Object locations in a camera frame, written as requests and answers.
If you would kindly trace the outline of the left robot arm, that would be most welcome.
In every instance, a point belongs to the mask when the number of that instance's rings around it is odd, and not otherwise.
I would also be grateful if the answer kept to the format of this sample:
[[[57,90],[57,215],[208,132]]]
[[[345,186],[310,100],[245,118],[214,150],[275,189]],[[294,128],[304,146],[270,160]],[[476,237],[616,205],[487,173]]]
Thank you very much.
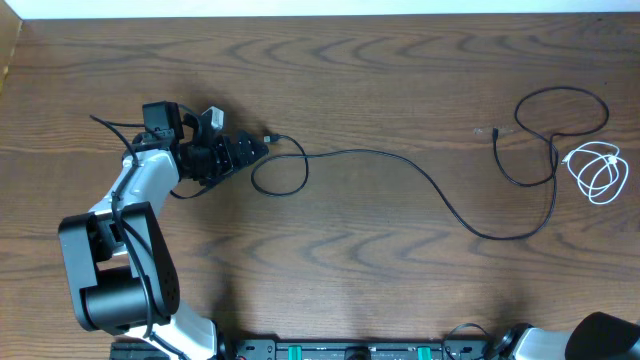
[[[161,101],[142,113],[112,187],[58,227],[75,318],[86,331],[140,339],[170,359],[234,359],[216,323],[182,300],[157,216],[181,181],[208,192],[269,150],[245,131],[224,134],[225,113],[215,106],[196,114]]]

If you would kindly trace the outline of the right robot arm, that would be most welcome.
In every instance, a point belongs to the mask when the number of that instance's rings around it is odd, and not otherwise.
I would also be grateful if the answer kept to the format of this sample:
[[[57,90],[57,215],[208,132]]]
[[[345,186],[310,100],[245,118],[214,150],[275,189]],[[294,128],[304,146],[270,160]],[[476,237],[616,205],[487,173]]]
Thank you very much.
[[[603,312],[588,315],[571,332],[521,323],[507,331],[485,358],[639,360],[639,324]]]

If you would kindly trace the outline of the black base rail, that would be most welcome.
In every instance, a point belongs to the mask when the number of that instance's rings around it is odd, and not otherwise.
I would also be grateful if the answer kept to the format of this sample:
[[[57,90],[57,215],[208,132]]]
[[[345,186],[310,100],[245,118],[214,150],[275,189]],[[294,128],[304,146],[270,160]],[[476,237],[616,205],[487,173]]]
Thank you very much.
[[[285,342],[270,339],[240,341],[216,359],[230,360],[474,360],[483,359],[484,340],[453,339],[418,342]]]

